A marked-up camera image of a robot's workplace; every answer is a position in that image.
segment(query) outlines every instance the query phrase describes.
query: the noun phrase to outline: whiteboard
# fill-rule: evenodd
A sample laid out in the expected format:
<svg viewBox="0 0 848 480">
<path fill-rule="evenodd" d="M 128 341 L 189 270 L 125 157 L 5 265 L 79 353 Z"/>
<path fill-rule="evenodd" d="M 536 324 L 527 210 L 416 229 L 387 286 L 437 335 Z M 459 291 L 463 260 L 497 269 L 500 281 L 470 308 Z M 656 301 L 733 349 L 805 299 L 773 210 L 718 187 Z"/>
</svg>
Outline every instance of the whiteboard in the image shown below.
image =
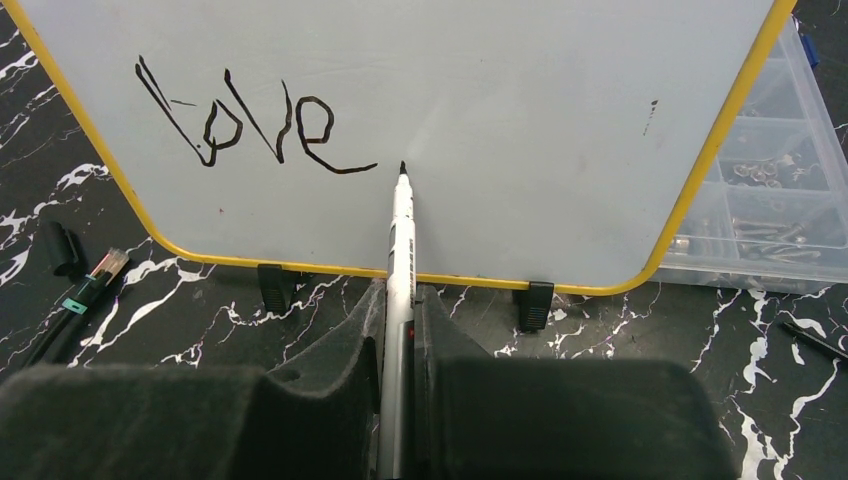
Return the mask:
<svg viewBox="0 0 848 480">
<path fill-rule="evenodd" d="M 594 294 L 658 266 L 792 6 L 6 4 L 177 253 L 379 275 L 404 160 L 419 279 Z"/>
</svg>

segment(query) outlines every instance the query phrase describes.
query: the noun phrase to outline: white marker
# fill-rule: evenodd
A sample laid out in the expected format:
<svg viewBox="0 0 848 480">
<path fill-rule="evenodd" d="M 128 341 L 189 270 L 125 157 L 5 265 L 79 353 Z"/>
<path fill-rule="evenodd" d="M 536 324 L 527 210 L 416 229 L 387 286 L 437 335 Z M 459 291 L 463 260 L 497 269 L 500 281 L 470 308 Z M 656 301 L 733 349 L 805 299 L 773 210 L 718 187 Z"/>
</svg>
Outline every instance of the white marker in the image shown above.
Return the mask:
<svg viewBox="0 0 848 480">
<path fill-rule="evenodd" d="M 406 163 L 400 163 L 395 186 L 392 230 L 389 235 L 389 279 L 386 282 L 386 330 L 383 346 L 383 381 L 380 399 L 380 443 L 377 478 L 407 476 L 411 459 L 412 431 L 406 407 L 412 394 L 409 369 L 412 362 L 412 325 L 415 308 L 415 221 L 412 217 L 412 187 Z"/>
</svg>

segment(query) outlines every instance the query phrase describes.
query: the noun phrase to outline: black pen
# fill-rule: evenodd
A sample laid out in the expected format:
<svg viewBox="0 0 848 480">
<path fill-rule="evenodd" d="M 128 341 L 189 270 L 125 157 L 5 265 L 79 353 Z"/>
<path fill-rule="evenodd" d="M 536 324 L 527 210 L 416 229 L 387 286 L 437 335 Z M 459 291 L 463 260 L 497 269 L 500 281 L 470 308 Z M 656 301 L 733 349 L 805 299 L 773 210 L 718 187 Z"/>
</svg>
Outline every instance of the black pen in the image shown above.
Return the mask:
<svg viewBox="0 0 848 480">
<path fill-rule="evenodd" d="M 802 340 L 814 347 L 818 347 L 819 350 L 827 353 L 828 355 L 835 358 L 841 358 L 842 360 L 848 360 L 848 353 L 845 353 L 845 351 L 841 348 L 819 337 L 818 335 L 813 335 L 792 322 L 783 322 L 782 325 L 783 328 L 788 330 L 791 334 L 796 337 L 800 337 Z"/>
</svg>

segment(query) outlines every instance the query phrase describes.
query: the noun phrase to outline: yellow border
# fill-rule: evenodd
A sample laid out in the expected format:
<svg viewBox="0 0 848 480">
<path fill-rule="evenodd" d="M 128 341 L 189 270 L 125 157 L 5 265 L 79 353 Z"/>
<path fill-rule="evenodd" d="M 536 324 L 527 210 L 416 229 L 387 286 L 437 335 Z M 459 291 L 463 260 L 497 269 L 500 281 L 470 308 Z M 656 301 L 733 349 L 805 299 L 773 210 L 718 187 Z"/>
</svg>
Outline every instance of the yellow border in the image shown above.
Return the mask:
<svg viewBox="0 0 848 480">
<path fill-rule="evenodd" d="M 56 62 L 53 60 L 53 57 L 47 51 L 47 47 L 44 43 L 42 43 L 41 38 L 38 36 L 38 32 L 36 32 L 35 28 L 30 23 L 29 18 L 27 18 L 26 13 L 24 13 L 24 10 L 18 3 L 18 0 L 2 1 L 6 6 L 6 9 L 9 11 L 9 15 L 11 15 L 12 20 L 17 24 L 23 34 L 24 39 L 27 43 L 29 43 L 30 48 L 32 48 L 36 56 L 38 56 L 44 70 L 47 71 L 50 79 L 56 84 L 56 88 L 58 88 L 59 93 L 62 94 L 62 97 L 65 99 L 65 102 L 67 102 L 71 112 L 77 118 L 86 135 L 91 140 L 92 145 L 94 145 L 94 149 L 103 159 L 106 166 L 109 167 L 109 171 L 112 173 L 112 176 L 115 178 L 115 181 L 118 183 L 118 186 L 121 188 L 124 196 L 127 197 L 127 200 L 130 202 L 130 205 L 136 215 L 138 215 L 139 220 L 141 220 L 142 225 L 144 225 L 144 228 L 150 232 L 150 235 L 159 242 L 160 245 L 170 250 L 175 255 L 201 263 L 219 263 L 240 267 L 255 267 L 260 263 L 277 263 L 282 265 L 283 268 L 303 272 L 356 275 L 362 277 L 380 277 L 386 275 L 386 272 L 383 270 L 372 270 L 366 268 L 312 265 L 307 263 L 221 257 L 216 255 L 198 255 L 171 243 L 156 229 L 156 226 L 153 224 L 150 216 L 147 215 L 147 212 L 141 205 L 141 201 L 130 186 L 130 183 L 124 176 L 124 173 L 120 168 L 118 168 L 118 163 L 115 161 L 115 158 L 112 156 L 109 149 L 106 148 L 106 143 L 103 141 L 103 138 L 100 137 L 94 123 L 86 114 L 79 99 L 76 95 L 74 95 L 70 84 L 62 75 L 58 65 L 56 65 Z M 733 126 L 733 122 L 736 119 L 736 113 L 739 112 L 744 105 L 748 92 L 757 80 L 757 76 L 763 68 L 766 58 L 768 58 L 769 52 L 777 40 L 778 35 L 780 35 L 784 23 L 789 18 L 790 13 L 792 13 L 792 8 L 794 6 L 795 0 L 775 0 L 769 10 L 765 22 L 763 22 L 763 26 L 760 28 L 760 32 L 757 35 L 757 39 L 751 46 L 751 50 L 748 52 L 748 56 L 742 64 L 739 75 L 736 76 L 736 80 L 733 82 L 730 93 L 727 95 L 727 99 L 721 107 L 718 118 L 713 124 L 713 128 L 710 130 L 707 140 L 704 142 L 701 153 L 698 155 L 698 159 L 695 161 L 695 165 L 689 173 L 689 177 L 686 179 L 686 184 L 683 186 L 683 190 L 677 198 L 677 202 L 674 204 L 674 208 L 671 211 L 668 222 L 666 222 L 666 225 L 657 240 L 657 244 L 654 247 L 653 252 L 651 252 L 651 256 L 648 257 L 648 261 L 642 271 L 635 277 L 620 285 L 614 285 L 611 287 L 557 285 L 557 292 L 577 293 L 582 295 L 614 295 L 641 285 L 654 274 L 657 268 L 659 268 L 660 262 L 662 262 L 663 256 L 665 256 L 665 252 L 668 249 L 669 244 L 671 244 L 672 238 L 677 232 L 677 229 L 680 227 L 680 224 L 683 222 L 683 217 L 686 215 L 689 205 L 694 200 L 695 195 L 698 193 L 698 188 L 700 188 L 707 176 L 707 172 L 713 164 L 713 160 L 715 159 L 716 153 L 718 153 L 718 149 L 721 147 L 721 144 L 724 142 L 724 138 L 727 137 L 727 134 L 730 132 L 730 128 Z M 418 280 L 431 283 L 450 283 L 471 285 L 475 287 L 510 289 L 525 289 L 528 285 L 526 281 L 493 280 L 453 275 L 433 275 L 427 273 L 419 274 Z"/>
</svg>

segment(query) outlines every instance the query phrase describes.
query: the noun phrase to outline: marble surface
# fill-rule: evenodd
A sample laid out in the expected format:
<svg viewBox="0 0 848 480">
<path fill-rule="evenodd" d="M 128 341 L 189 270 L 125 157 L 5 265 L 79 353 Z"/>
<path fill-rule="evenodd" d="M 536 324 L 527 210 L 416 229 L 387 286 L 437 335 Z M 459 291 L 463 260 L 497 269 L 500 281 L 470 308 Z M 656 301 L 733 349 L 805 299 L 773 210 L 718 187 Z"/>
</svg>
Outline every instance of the marble surface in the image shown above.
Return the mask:
<svg viewBox="0 0 848 480">
<path fill-rule="evenodd" d="M 848 4 L 800 2 L 802 29 L 840 139 L 848 136 Z M 0 381 L 58 312 L 67 279 L 37 235 L 56 219 L 89 263 L 130 251 L 122 285 L 63 338 L 70 366 L 285 363 L 350 311 L 370 280 L 305 279 L 289 312 L 265 313 L 253 271 L 182 260 L 154 244 L 6 12 L 0 9 Z M 452 318 L 494 356 L 661 358 L 705 386 L 742 478 L 841 478 L 848 471 L 845 365 L 778 328 L 794 319 L 848 347 L 848 286 L 797 296 L 648 283 L 613 297 L 557 296 L 548 327 L 515 329 L 510 292 L 439 286 Z"/>
</svg>

